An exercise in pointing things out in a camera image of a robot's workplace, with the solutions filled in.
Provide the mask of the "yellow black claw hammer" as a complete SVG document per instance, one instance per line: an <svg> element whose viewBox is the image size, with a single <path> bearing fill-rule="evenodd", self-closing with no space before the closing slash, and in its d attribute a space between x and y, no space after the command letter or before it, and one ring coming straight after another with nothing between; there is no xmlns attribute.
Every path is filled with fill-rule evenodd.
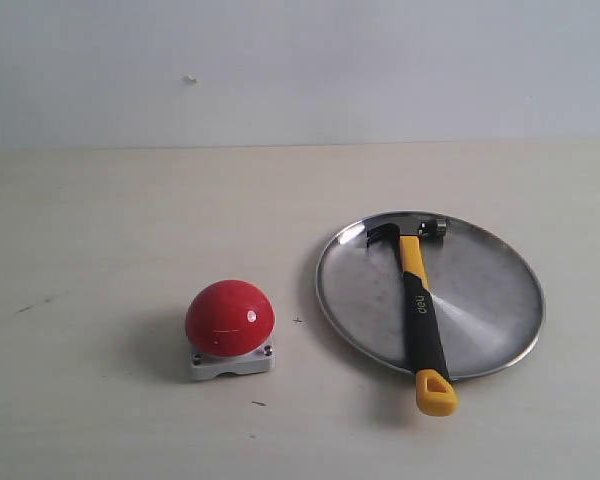
<svg viewBox="0 0 600 480"><path fill-rule="evenodd" d="M366 243L387 242L401 274L406 363L415 375L419 411L434 417L453 414L459 404L451 384L439 324L430 291L421 243L446 235L444 218L420 221L416 226L384 223L366 234Z"/></svg>

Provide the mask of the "red dome push button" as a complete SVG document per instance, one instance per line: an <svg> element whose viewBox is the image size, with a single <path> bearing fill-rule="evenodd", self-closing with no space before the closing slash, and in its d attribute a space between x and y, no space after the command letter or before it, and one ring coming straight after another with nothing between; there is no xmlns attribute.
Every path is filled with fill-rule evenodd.
<svg viewBox="0 0 600 480"><path fill-rule="evenodd" d="M255 285L221 280L201 290L185 315L191 380L251 375L274 368L275 314Z"/></svg>

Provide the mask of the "round steel plate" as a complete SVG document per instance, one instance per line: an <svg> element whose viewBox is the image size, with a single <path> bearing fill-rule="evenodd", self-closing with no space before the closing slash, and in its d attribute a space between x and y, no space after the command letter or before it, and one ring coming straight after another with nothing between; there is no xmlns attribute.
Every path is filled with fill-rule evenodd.
<svg viewBox="0 0 600 480"><path fill-rule="evenodd" d="M465 220L398 211L337 232L316 266L319 305L364 355L413 374L440 353L451 381L504 370L535 346L545 301L505 241Z"/></svg>

